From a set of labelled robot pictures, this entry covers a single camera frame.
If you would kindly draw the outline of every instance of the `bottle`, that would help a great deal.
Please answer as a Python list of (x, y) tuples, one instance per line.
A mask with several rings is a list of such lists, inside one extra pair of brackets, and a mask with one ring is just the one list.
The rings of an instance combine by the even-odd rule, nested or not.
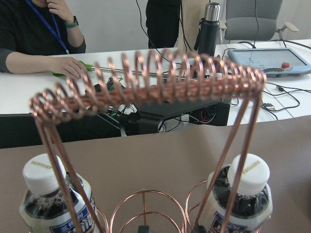
[[(220, 232), (239, 160), (240, 155), (233, 160), (231, 165), (226, 165), (221, 169), (208, 197), (201, 215), (202, 221), (199, 221), (208, 233)], [(207, 186), (212, 176), (213, 172), (208, 176)], [(254, 154), (247, 154), (226, 232), (255, 233), (264, 220), (270, 217), (272, 198), (267, 184), (269, 176), (270, 170), (265, 161)]]
[(198, 53), (215, 55), (216, 42), (219, 33), (220, 4), (211, 2), (205, 7), (204, 18), (201, 19), (198, 38)]
[[(81, 222), (84, 233), (98, 233), (93, 219), (77, 192), (71, 177), (66, 174), (65, 168), (57, 157), (63, 178), (66, 179), (74, 210)], [(76, 232), (69, 210), (65, 205), (53, 167), (47, 154), (41, 154), (29, 160), (23, 169), (28, 190), (19, 207), (19, 213), (28, 225), (31, 233), (71, 233)], [(81, 176), (81, 183), (86, 195), (95, 203), (89, 183)]]

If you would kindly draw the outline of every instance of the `blue lanyard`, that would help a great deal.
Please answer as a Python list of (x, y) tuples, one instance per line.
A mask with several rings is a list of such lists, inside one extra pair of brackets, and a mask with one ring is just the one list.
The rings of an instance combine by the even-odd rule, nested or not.
[(26, 0), (26, 2), (28, 3), (28, 5), (34, 10), (34, 12), (39, 16), (39, 18), (41, 19), (41, 21), (45, 24), (45, 26), (47, 26), (47, 28), (50, 30), (50, 32), (53, 34), (53, 36), (57, 39), (57, 41), (61, 44), (61, 46), (64, 48), (64, 50), (66, 51), (67, 54), (69, 54), (69, 51), (67, 49), (67, 46), (65, 45), (65, 43), (62, 41), (61, 37), (60, 37), (60, 32), (59, 32), (59, 28), (58, 25), (56, 23), (56, 19), (54, 17), (54, 15), (51, 13), (55, 28), (57, 30), (57, 34), (54, 31), (54, 29), (51, 27), (51, 25), (46, 21), (46, 19), (41, 15), (41, 13), (38, 11), (38, 9), (36, 9), (36, 7), (34, 6), (34, 4), (30, 1), (30, 0)]

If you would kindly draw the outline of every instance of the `red knob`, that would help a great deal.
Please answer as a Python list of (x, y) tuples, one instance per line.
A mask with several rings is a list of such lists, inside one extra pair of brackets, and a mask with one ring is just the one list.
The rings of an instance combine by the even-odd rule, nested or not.
[(286, 69), (286, 68), (288, 68), (288, 67), (290, 67), (291, 65), (289, 64), (289, 63), (287, 63), (287, 62), (283, 62), (282, 63), (282, 68), (283, 69)]

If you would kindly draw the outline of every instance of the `green screwdriver handle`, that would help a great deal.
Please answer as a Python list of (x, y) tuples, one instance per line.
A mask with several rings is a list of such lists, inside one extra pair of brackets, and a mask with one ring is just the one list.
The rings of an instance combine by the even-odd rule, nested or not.
[[(81, 62), (86, 67), (87, 71), (92, 71), (93, 65), (85, 64), (83, 61), (79, 61), (79, 62)], [(54, 72), (52, 72), (52, 74), (55, 77), (63, 77), (63, 76), (65, 76), (64, 74), (59, 74), (59, 73), (54, 73)]]

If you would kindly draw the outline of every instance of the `person's arm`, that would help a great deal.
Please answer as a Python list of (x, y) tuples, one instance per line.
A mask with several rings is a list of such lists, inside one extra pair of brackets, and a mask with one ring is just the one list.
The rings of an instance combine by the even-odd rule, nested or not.
[(36, 56), (19, 52), (8, 54), (6, 67), (11, 73), (15, 74), (52, 71), (77, 79), (81, 77), (82, 70), (87, 72), (85, 66), (72, 57)]
[[(47, 0), (50, 12), (58, 15), (68, 24), (74, 23), (73, 14), (69, 10), (65, 0)], [(68, 42), (73, 47), (79, 47), (84, 41), (84, 37), (79, 27), (67, 28)]]

